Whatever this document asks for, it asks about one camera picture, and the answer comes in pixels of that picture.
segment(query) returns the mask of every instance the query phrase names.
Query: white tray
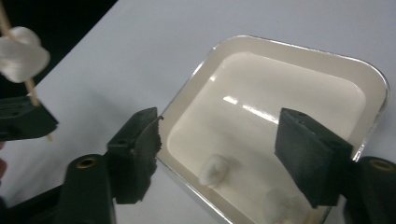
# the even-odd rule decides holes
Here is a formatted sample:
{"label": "white tray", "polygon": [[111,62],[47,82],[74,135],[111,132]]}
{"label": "white tray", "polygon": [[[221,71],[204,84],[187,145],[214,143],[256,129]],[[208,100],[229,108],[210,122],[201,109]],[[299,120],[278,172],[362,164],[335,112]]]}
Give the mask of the white tray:
{"label": "white tray", "polygon": [[[268,223],[262,210],[274,189],[299,199],[304,223],[320,223],[326,209],[309,207],[274,154],[280,109],[302,111],[327,126],[354,146],[356,160],[388,93],[387,81],[368,63],[233,37],[213,48],[163,112],[159,158],[230,223]],[[198,176],[214,154],[229,170],[210,189]]]}

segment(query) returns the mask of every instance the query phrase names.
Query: white table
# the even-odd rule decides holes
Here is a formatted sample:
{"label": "white table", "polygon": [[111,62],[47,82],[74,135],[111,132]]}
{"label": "white table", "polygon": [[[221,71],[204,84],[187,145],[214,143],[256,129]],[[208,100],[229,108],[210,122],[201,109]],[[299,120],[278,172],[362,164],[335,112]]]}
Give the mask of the white table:
{"label": "white table", "polygon": [[[9,205],[60,185],[66,165],[103,154],[140,109],[161,113],[210,49],[234,35],[255,35],[362,59],[396,86],[396,2],[132,1],[119,2],[38,85],[60,121],[46,138],[8,142],[0,195]],[[390,96],[364,151],[396,161],[396,104]],[[224,223],[159,166],[142,203],[117,206],[118,223]],[[333,212],[327,223],[341,223]]]}

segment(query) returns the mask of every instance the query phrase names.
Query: table surface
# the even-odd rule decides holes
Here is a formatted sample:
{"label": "table surface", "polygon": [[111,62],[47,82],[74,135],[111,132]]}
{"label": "table surface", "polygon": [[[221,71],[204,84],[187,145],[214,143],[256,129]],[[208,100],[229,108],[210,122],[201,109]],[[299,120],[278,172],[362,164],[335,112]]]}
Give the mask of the table surface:
{"label": "table surface", "polygon": [[[9,205],[62,184],[73,159],[104,153],[133,113],[172,101],[213,46],[255,35],[364,60],[396,86],[396,2],[119,0],[37,86],[60,121],[46,138],[8,142],[0,195]],[[363,155],[396,161],[396,104]],[[118,223],[225,223],[159,165],[142,203],[116,206]],[[339,209],[326,223],[341,223]]]}

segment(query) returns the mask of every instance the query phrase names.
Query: wooden stick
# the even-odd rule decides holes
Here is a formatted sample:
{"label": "wooden stick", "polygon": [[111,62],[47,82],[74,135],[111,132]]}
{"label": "wooden stick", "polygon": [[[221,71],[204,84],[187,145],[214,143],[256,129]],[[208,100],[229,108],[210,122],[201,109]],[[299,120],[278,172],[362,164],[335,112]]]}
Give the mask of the wooden stick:
{"label": "wooden stick", "polygon": [[[6,10],[3,5],[3,1],[0,0],[0,30],[1,33],[8,37],[10,40],[17,41],[17,38],[9,31],[11,25],[9,23]],[[35,81],[32,78],[27,79],[25,82],[25,87],[28,92],[30,92],[30,100],[33,106],[40,106],[40,102],[37,98],[37,93],[35,92]],[[47,134],[47,139],[52,142],[52,136]]]}

